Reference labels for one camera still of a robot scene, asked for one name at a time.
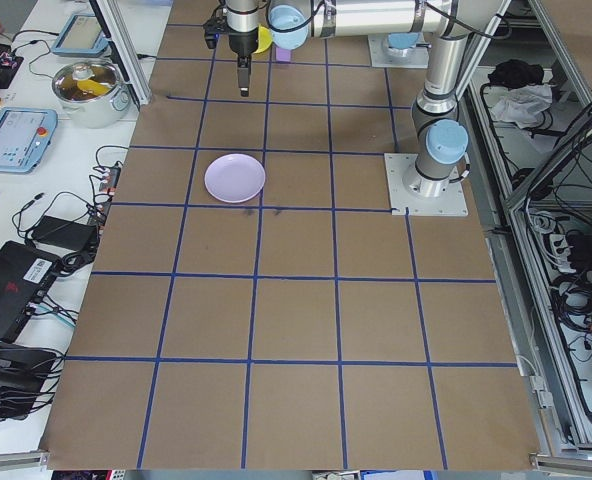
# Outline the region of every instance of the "purple plate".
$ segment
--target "purple plate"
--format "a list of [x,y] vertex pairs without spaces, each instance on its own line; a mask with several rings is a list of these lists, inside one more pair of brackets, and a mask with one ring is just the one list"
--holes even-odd
[[214,160],[205,172],[205,187],[226,203],[246,202],[265,185],[265,169],[254,157],[230,153]]

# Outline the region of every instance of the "pot lid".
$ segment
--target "pot lid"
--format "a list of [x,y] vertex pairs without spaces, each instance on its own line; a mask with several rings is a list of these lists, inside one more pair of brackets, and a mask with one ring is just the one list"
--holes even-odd
[[63,100],[82,102],[106,95],[119,83],[114,65],[88,61],[61,69],[52,80],[52,89]]

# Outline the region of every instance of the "yellow object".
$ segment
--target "yellow object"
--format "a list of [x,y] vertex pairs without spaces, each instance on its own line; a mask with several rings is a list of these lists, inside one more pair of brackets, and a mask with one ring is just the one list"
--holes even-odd
[[263,53],[272,45],[272,33],[269,28],[258,26],[258,49],[254,53]]
[[85,93],[92,93],[97,97],[101,97],[109,92],[109,87],[106,87],[102,83],[95,82],[94,80],[78,80],[77,81],[78,88],[80,88]]

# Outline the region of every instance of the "metal mounting plate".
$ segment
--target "metal mounting plate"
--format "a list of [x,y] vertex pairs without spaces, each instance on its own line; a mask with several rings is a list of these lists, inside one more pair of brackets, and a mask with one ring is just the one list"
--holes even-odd
[[[409,214],[421,217],[466,217],[467,204],[460,183],[450,183],[438,198],[421,198],[413,195],[403,185],[403,173],[416,161],[416,154],[386,153],[387,186],[392,215]],[[458,177],[456,168],[450,178]]]
[[[408,55],[402,57],[391,55],[387,52],[384,45],[387,41],[387,35],[368,35],[369,54],[372,59],[372,67],[388,68],[427,68],[429,62],[429,51],[425,47],[416,47],[411,49]],[[418,43],[425,43],[421,33]]]

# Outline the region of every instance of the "stainless steel pot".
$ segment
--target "stainless steel pot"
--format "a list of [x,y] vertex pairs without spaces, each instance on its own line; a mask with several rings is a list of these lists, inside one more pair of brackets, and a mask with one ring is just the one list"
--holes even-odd
[[72,121],[89,128],[106,127],[120,120],[132,103],[116,67],[102,60],[61,69],[52,80],[52,90]]

